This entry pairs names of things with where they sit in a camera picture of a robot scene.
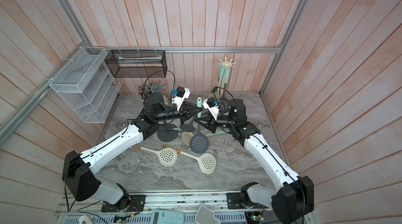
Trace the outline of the grey skimmer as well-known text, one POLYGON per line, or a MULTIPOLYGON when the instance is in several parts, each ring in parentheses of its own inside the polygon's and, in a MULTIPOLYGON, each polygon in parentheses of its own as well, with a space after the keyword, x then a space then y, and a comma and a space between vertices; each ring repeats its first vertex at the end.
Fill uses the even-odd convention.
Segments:
POLYGON ((195 131, 195 127, 193 125, 194 119, 195 117, 192 118, 190 123, 180 125, 180 129, 184 132, 194 132, 195 131))
POLYGON ((189 146, 192 152, 203 154, 209 148, 210 142, 207 136, 201 133, 201 124, 198 124, 196 134, 191 138, 189 146))

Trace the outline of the grey skimmer front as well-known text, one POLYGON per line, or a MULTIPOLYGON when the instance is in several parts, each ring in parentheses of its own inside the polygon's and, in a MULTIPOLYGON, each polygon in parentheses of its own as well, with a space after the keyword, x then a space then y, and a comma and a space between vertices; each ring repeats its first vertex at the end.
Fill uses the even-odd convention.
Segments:
POLYGON ((191 138, 189 146, 192 152, 203 154, 209 148, 210 142, 207 136, 201 133, 201 124, 198 124, 196 134, 191 138))

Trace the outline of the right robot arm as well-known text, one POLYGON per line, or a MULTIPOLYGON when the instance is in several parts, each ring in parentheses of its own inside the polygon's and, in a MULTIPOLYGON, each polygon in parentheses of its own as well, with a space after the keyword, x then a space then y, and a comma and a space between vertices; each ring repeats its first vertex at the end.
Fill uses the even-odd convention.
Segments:
POLYGON ((241 188, 240 206, 256 204, 272 209, 284 224, 290 224, 314 210, 314 183, 292 170, 269 146, 261 131, 247 120, 246 106, 241 99, 221 104, 214 98, 203 101, 208 110, 196 122, 215 133, 217 128, 227 129, 261 164, 275 189, 270 190, 257 182, 241 188))

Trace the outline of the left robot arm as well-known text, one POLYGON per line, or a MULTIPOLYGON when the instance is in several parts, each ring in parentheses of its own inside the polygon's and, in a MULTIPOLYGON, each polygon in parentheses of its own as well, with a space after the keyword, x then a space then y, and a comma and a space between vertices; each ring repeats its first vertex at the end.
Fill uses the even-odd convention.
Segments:
POLYGON ((160 121, 180 119, 185 122, 203 109, 186 101, 189 91, 176 95, 171 107, 167 107, 160 93, 154 93, 143 101, 138 117, 129 120, 128 126, 104 142, 89 150, 69 152, 64 160, 62 180, 64 189, 70 191, 75 200, 82 202, 89 198, 109 203, 118 211, 128 208, 130 195, 118 183, 103 182, 95 175, 108 162, 128 148, 151 137, 160 128, 160 121))

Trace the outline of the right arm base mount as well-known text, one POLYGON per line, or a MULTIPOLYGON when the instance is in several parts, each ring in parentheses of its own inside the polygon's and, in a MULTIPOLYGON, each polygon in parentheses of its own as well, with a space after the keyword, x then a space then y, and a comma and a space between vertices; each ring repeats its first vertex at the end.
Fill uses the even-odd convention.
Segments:
POLYGON ((241 187, 240 192, 227 193, 226 196, 229 209, 272 208, 269 189, 257 182, 248 183, 241 187))

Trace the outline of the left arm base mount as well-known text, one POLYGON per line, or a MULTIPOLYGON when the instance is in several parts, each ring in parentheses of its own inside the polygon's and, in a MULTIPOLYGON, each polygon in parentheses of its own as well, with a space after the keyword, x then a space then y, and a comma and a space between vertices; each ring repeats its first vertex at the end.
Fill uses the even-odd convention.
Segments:
POLYGON ((114 205, 103 202, 101 212, 141 212, 144 209, 145 202, 146 195, 124 195, 122 199, 114 205))

